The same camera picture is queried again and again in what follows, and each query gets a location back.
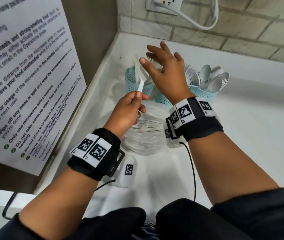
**person's right hand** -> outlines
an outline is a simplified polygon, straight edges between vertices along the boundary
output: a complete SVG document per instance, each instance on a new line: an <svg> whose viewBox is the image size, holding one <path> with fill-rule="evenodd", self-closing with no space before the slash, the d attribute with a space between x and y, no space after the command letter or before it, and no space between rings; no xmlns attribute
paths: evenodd
<svg viewBox="0 0 284 240"><path fill-rule="evenodd" d="M185 98L194 97L189 90L184 74L184 60L178 52L172 56L168 46L164 41L160 44L161 48L148 45L147 57L152 58L163 66L159 72L154 65L145 58L140 58L140 63L149 73L156 87L172 103L177 104Z"/></svg>

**white paper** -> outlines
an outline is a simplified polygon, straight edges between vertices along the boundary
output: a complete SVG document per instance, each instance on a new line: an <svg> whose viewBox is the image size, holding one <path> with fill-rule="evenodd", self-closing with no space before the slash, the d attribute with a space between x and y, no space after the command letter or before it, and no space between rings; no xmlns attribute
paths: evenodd
<svg viewBox="0 0 284 240"><path fill-rule="evenodd" d="M0 163L39 175L85 88L61 0L0 0Z"/></svg>

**black wire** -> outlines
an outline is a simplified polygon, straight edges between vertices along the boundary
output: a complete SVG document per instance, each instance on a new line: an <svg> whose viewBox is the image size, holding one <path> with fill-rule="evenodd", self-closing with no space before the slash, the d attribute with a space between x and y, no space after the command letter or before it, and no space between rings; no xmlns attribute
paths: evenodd
<svg viewBox="0 0 284 240"><path fill-rule="evenodd" d="M2 212L2 217L3 217L4 219L6 219L6 220L11 220L11 219L12 219L12 218L6 216L6 212L8 211L8 208L9 208L10 205L12 204L12 202L13 202L14 198L16 197L16 195L17 195L17 192L14 192L14 193L11 195L10 199L9 199L8 202L6 203L6 206L4 207L4 210L3 210L3 212Z"/></svg>
<svg viewBox="0 0 284 240"><path fill-rule="evenodd" d="M102 184L100 187L97 187L95 191L97 191L98 189L102 188L103 186L105 186L105 185L107 185L107 184L109 184L109 183L113 183L113 182L115 182L114 179L113 179L113 180L110 180L110 181L108 181L108 182L106 182L105 184Z"/></svg>
<svg viewBox="0 0 284 240"><path fill-rule="evenodd" d="M185 148L186 148L187 151L188 151L189 157L190 157L191 166L192 166L192 171L193 171L193 180L194 180L194 199L193 199L193 201L195 202L195 201L196 201L196 174L194 173L194 167L193 167L192 157L191 157L191 154L190 154L190 151L189 151L187 145L184 144L183 142L180 142L180 144L183 144L183 145L185 146Z"/></svg>

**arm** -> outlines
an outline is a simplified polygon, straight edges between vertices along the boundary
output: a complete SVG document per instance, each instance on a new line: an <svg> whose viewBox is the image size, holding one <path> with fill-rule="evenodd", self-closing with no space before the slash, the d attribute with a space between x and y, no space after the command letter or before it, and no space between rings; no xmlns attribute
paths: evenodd
<svg viewBox="0 0 284 240"><path fill-rule="evenodd" d="M104 128L123 138L145 113L141 100L149 97L130 92L120 99ZM67 168L19 214L22 224L45 239L63 239L74 232L83 217L98 181Z"/></svg>
<svg viewBox="0 0 284 240"><path fill-rule="evenodd" d="M144 58L140 62L168 100L176 104L194 97L188 89L182 57L177 52L173 56L164 42L161 42L161 48L148 45L148 50L147 56L163 65L162 72ZM278 188L272 178L222 132L192 139L189 147L212 204Z"/></svg>

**dark clothing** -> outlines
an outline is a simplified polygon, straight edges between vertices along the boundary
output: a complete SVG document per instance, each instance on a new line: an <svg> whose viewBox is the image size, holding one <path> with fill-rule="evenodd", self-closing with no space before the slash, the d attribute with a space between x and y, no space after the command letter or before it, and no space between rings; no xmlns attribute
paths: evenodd
<svg viewBox="0 0 284 240"><path fill-rule="evenodd" d="M138 207L84 218L67 240L132 239L146 219ZM284 239L284 188L254 193L214 205L211 210L188 199L176 200L156 214L161 239ZM0 230L0 239L41 239L21 224L16 214Z"/></svg>

